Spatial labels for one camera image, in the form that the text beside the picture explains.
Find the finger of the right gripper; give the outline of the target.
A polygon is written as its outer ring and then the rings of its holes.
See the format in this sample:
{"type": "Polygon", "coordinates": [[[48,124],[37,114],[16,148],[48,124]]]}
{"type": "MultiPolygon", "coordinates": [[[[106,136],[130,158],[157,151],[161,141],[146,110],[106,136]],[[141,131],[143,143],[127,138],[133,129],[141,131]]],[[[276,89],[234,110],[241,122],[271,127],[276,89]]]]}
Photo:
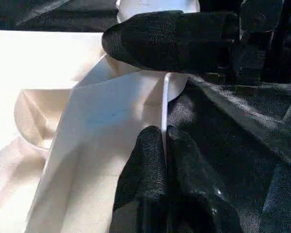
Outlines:
{"type": "Polygon", "coordinates": [[[165,72],[228,72],[238,41],[239,19],[233,12],[137,14],[102,36],[112,58],[165,72]]]}

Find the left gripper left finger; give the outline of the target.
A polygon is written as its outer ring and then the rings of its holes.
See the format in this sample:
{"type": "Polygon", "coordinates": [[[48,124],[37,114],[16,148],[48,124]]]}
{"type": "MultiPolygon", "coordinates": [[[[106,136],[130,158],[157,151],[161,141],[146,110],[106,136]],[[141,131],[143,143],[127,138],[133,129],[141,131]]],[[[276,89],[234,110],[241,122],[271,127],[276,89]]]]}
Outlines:
{"type": "Polygon", "coordinates": [[[159,128],[149,126],[117,181],[111,233],[164,233],[167,229],[167,172],[159,128]]]}

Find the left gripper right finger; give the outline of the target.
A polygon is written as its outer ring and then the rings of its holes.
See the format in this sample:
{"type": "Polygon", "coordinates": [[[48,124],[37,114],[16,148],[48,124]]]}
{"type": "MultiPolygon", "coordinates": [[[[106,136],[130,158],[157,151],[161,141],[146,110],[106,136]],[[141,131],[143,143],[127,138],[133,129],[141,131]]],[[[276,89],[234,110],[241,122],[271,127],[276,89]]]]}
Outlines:
{"type": "Polygon", "coordinates": [[[171,233],[241,233],[237,211],[213,167],[184,131],[168,126],[171,233]]]}

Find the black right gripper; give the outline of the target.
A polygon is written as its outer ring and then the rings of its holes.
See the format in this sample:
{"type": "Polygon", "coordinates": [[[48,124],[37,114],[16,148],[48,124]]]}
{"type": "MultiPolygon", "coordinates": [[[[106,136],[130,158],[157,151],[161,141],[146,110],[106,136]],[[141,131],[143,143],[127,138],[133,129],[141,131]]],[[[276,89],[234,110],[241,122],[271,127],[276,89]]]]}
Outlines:
{"type": "Polygon", "coordinates": [[[290,83],[291,0],[244,0],[239,20],[236,83],[290,83]]]}

